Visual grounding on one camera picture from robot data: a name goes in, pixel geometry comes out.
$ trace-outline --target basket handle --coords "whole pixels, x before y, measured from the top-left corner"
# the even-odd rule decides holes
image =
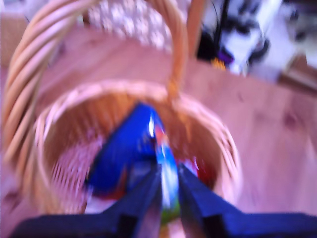
[[[42,74],[48,60],[76,17],[100,0],[54,0],[43,7],[26,28],[15,50],[4,90],[2,111],[4,161],[23,171],[34,149],[34,110]],[[184,22],[169,0],[147,0],[163,16],[173,39],[173,68],[167,86],[168,98],[177,98],[188,57]]]

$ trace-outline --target wooden floor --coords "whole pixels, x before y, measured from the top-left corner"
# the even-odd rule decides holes
[[[65,52],[45,73],[37,114],[81,82],[129,78],[165,83],[170,64],[169,55],[137,42],[74,29]],[[183,91],[216,112],[232,133],[244,177],[239,209],[317,215],[317,98],[195,60],[188,64]],[[1,185],[5,182],[1,173]],[[1,213],[1,219],[12,225],[30,214],[25,211],[18,219],[15,211]]]

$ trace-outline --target blue package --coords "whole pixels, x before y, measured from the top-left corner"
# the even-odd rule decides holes
[[[162,201],[163,209],[175,211],[178,206],[178,175],[177,164],[169,146],[168,137],[161,125],[155,125],[156,156],[162,166]]]
[[[157,163],[154,124],[163,127],[155,110],[140,103],[109,137],[85,179],[85,185],[91,187],[95,195],[114,192],[120,182],[126,182],[124,180],[129,181],[124,185],[126,189],[131,189],[141,175]],[[143,170],[135,173],[136,168]]]

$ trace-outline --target wicker basket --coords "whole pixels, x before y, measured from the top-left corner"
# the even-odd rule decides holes
[[[149,0],[171,29],[174,63],[167,89],[136,81],[81,85],[46,108],[34,127],[37,89],[54,48],[76,17],[98,0],[55,0],[28,25],[10,64],[2,112],[4,161],[24,195],[45,213],[82,213],[83,180],[107,136],[139,102],[163,120],[176,158],[197,159],[215,171],[211,184],[233,203],[241,185],[240,161],[228,129],[194,99],[178,93],[187,61],[186,27],[168,0]]]

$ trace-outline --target patterned fabric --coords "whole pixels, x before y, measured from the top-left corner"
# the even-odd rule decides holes
[[[170,0],[187,21],[191,0]],[[122,38],[138,39],[143,45],[171,51],[172,39],[162,16],[144,0],[103,0],[89,10],[90,23]]]

